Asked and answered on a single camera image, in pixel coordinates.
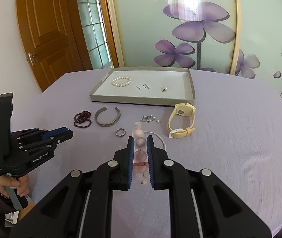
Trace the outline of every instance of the pearl bracelet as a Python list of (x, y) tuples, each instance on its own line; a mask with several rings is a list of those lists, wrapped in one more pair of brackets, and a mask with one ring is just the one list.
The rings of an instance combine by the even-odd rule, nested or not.
[[(116, 81), (118, 80), (126, 80), (126, 83), (123, 83), (123, 84), (117, 84)], [(131, 78), (130, 77), (126, 77), (126, 76), (123, 76), (123, 77), (118, 77), (116, 79), (114, 79), (111, 84), (113, 86), (116, 86), (116, 87), (125, 87), (125, 86), (128, 86), (129, 84), (131, 83)]]

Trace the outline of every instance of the metal rivet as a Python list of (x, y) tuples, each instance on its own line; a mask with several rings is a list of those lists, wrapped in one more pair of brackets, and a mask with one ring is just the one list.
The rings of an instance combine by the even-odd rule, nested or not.
[(209, 169), (202, 169), (202, 175), (211, 176), (211, 171)]
[(174, 164), (174, 162), (172, 161), (172, 160), (165, 160), (164, 161), (164, 165), (166, 165), (166, 166), (172, 166)]
[(79, 170), (74, 170), (71, 172), (71, 177), (78, 177), (80, 176), (80, 171)]
[(110, 166), (110, 167), (115, 167), (117, 165), (118, 165), (118, 162), (115, 161), (115, 160), (111, 160), (111, 161), (108, 162), (108, 166)]

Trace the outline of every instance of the flower stem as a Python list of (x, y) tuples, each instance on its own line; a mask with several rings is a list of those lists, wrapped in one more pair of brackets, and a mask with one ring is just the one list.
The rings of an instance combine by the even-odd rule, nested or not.
[(197, 43), (197, 70), (201, 69), (201, 49), (202, 49), (202, 43)]

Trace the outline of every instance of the thin metal bangle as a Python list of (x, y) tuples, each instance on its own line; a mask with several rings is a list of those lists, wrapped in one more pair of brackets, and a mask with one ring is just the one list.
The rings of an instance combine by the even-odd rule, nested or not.
[(163, 149), (166, 150), (165, 141), (162, 139), (162, 137), (159, 134), (156, 134), (156, 133), (151, 132), (151, 131), (145, 131), (144, 133), (154, 134), (155, 136), (157, 136), (162, 141), (162, 143), (163, 143)]
[(99, 126), (101, 126), (101, 127), (110, 127), (110, 126), (114, 125), (117, 121), (119, 121), (119, 119), (120, 119), (120, 117), (121, 117), (120, 110), (118, 109), (118, 107), (115, 107), (115, 110), (118, 112), (117, 117), (116, 117), (113, 121), (111, 121), (111, 122), (108, 122), (108, 123), (101, 123), (101, 122), (99, 122), (99, 121), (97, 120), (97, 117), (98, 117), (103, 111), (106, 111), (106, 110), (107, 110), (106, 107), (100, 108), (100, 109), (96, 112), (96, 114), (95, 114), (95, 121), (96, 121), (96, 123), (97, 123)]

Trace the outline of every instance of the pink bead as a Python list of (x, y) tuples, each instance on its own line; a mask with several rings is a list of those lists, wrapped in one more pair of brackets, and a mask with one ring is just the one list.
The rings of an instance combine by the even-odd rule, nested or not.
[(148, 170), (148, 165), (144, 163), (143, 166), (141, 165), (134, 166), (133, 169), (138, 173), (144, 173), (146, 170)]
[(133, 137), (136, 139), (137, 137), (143, 137), (144, 131), (142, 129), (135, 129), (133, 131)]
[(134, 153), (134, 159), (136, 163), (145, 162), (148, 158), (148, 155), (145, 153), (144, 150), (137, 150)]
[(135, 139), (134, 146), (137, 149), (145, 149), (146, 148), (146, 139), (143, 137), (138, 137)]

